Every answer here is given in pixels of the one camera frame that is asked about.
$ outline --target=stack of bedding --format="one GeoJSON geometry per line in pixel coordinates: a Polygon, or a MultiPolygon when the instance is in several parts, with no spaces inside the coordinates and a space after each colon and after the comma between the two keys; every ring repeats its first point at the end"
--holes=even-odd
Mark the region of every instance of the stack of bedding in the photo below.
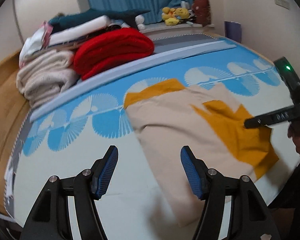
{"type": "Polygon", "coordinates": [[[139,33],[135,22],[136,15],[146,12],[90,9],[44,22],[21,50],[17,75],[19,92],[30,101],[32,108],[37,108],[76,84],[80,75],[84,80],[151,55],[154,45],[139,33]],[[109,16],[125,19],[136,29],[121,28],[109,16]]]}

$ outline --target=metal screw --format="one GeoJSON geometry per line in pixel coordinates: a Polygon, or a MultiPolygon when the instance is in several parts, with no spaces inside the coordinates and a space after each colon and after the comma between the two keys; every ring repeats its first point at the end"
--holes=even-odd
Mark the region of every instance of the metal screw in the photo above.
{"type": "Polygon", "coordinates": [[[51,177],[49,178],[49,181],[50,181],[50,182],[55,182],[57,179],[58,179],[57,176],[51,176],[51,177]]]}
{"type": "Polygon", "coordinates": [[[83,174],[84,176],[88,176],[88,175],[91,174],[91,170],[86,169],[86,170],[84,170],[84,171],[82,172],[82,174],[83,174]]]}
{"type": "Polygon", "coordinates": [[[217,171],[215,169],[208,169],[208,173],[213,176],[217,174],[217,171]]]}
{"type": "Polygon", "coordinates": [[[250,181],[249,177],[246,176],[246,175],[242,176],[242,180],[243,180],[244,182],[249,182],[249,181],[250,181]]]}

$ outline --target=wall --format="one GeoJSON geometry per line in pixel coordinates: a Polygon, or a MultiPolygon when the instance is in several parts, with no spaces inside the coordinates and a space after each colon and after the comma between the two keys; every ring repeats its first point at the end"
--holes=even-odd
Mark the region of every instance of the wall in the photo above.
{"type": "Polygon", "coordinates": [[[77,0],[15,0],[16,13],[24,39],[40,27],[44,20],[57,13],[73,14],[80,12],[77,0]]]}
{"type": "Polygon", "coordinates": [[[286,1],[290,10],[274,0],[212,0],[212,17],[218,16],[213,23],[221,26],[222,14],[226,21],[241,23],[244,45],[271,60],[285,56],[300,77],[300,8],[286,1]]]}
{"type": "Polygon", "coordinates": [[[5,0],[0,7],[0,60],[22,48],[13,15],[12,0],[5,0]]]}

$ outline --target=bed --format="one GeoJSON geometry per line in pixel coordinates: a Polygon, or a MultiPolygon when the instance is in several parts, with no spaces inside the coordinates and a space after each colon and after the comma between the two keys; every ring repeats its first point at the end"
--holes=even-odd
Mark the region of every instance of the bed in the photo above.
{"type": "MultiPolygon", "coordinates": [[[[116,145],[116,170],[107,194],[96,202],[107,237],[118,239],[124,233],[127,239],[190,238],[197,222],[177,226],[123,109],[126,93],[176,78],[184,86],[198,84],[205,89],[221,82],[253,115],[291,105],[289,91],[273,64],[240,44],[205,34],[154,43],[156,54],[150,59],[97,75],[29,115],[23,125],[27,133],[19,137],[24,143],[18,151],[18,168],[8,165],[6,172],[16,173],[7,182],[13,193],[6,195],[5,204],[18,224],[24,225],[50,176],[75,176],[101,158],[109,145],[116,145]]],[[[274,127],[272,144],[280,160],[256,182],[267,204],[300,161],[286,136],[287,128],[287,123],[274,127]]],[[[229,212],[227,203],[220,239],[226,236],[229,212]]],[[[80,239],[71,197],[69,213],[74,239],[80,239]]]]}

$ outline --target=bed sheet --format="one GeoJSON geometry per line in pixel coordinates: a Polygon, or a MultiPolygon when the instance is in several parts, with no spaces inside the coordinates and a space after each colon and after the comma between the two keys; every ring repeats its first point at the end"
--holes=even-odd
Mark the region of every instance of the bed sheet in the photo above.
{"type": "MultiPolygon", "coordinates": [[[[292,104],[274,66],[242,46],[165,63],[96,88],[33,123],[15,179],[15,220],[24,225],[50,176],[75,176],[116,145],[117,167],[107,194],[96,202],[108,239],[192,238],[196,222],[178,228],[123,109],[127,92],[169,78],[205,89],[221,82],[253,115],[292,104]]],[[[280,160],[256,182],[267,204],[299,162],[287,128],[287,123],[274,126],[271,140],[280,160]]],[[[80,239],[72,198],[69,212],[74,239],[80,239]]],[[[226,236],[229,214],[227,203],[220,239],[226,236]]]]}

